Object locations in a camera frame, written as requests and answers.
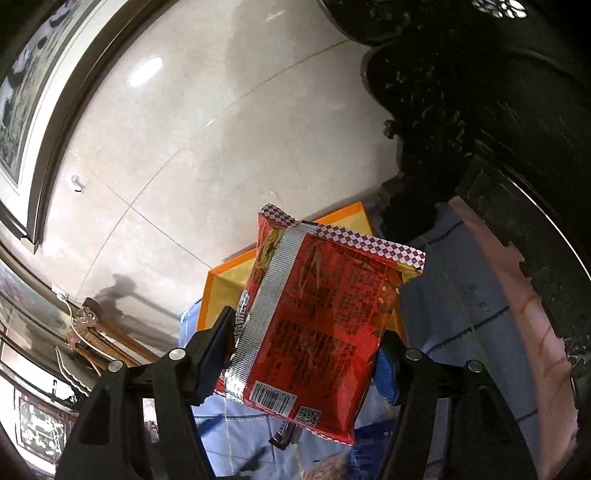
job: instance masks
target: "screw head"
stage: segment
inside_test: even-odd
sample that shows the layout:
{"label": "screw head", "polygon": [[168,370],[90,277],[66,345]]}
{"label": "screw head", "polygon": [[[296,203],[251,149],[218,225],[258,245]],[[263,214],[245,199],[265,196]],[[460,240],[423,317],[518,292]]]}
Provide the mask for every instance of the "screw head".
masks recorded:
{"label": "screw head", "polygon": [[409,348],[406,351],[405,355],[406,355],[406,358],[408,358],[409,360],[412,360],[413,362],[423,358],[423,352],[417,348]]}
{"label": "screw head", "polygon": [[484,370],[484,365],[482,365],[478,360],[470,360],[468,363],[468,370],[479,374]]}
{"label": "screw head", "polygon": [[109,372],[118,372],[123,368],[123,362],[121,360],[114,360],[109,364],[107,368],[109,369]]}
{"label": "screw head", "polygon": [[184,351],[184,349],[182,348],[175,348],[174,350],[171,350],[170,353],[168,354],[168,357],[171,360],[182,360],[185,355],[187,355],[187,353]]}

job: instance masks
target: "qr code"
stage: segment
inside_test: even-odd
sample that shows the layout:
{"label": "qr code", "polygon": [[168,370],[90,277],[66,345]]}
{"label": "qr code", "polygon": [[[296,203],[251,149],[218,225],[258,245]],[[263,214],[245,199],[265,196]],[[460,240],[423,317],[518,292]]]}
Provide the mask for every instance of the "qr code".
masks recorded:
{"label": "qr code", "polygon": [[300,407],[295,416],[294,420],[308,425],[308,427],[316,427],[318,420],[320,419],[322,412],[320,410],[314,410],[313,408]]}

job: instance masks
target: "checkered pattern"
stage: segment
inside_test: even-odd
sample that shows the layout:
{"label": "checkered pattern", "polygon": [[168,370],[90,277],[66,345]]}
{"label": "checkered pattern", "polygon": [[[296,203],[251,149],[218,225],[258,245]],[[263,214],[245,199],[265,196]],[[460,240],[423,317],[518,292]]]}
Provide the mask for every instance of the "checkered pattern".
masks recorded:
{"label": "checkered pattern", "polygon": [[425,264],[425,253],[416,248],[407,247],[406,245],[395,242],[388,242],[375,236],[354,232],[353,230],[347,230],[339,226],[320,224],[317,228],[318,236],[327,238],[333,242],[359,248],[364,252],[389,258],[396,262],[418,268],[419,270],[422,270]]}
{"label": "checkered pattern", "polygon": [[297,223],[296,219],[290,217],[279,207],[276,207],[275,205],[272,205],[270,203],[268,203],[261,209],[259,215],[262,215],[263,217],[269,219],[271,223],[279,224],[283,227],[293,226]]}

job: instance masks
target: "framed painting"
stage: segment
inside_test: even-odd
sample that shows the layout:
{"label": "framed painting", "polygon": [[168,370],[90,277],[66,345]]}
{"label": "framed painting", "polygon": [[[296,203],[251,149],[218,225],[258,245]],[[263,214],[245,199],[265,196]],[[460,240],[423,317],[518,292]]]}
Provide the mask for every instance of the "framed painting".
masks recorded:
{"label": "framed painting", "polygon": [[84,107],[127,45],[172,2],[30,1],[42,13],[0,56],[0,221],[35,251]]}

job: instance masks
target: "red snack bag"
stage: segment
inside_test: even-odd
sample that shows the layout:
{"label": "red snack bag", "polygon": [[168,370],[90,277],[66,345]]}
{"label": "red snack bag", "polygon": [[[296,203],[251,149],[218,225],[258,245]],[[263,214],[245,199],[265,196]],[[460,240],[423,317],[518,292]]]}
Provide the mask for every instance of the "red snack bag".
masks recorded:
{"label": "red snack bag", "polygon": [[236,313],[236,352],[217,389],[352,444],[401,273],[419,275],[424,254],[296,222],[273,206],[259,214],[257,251]]}

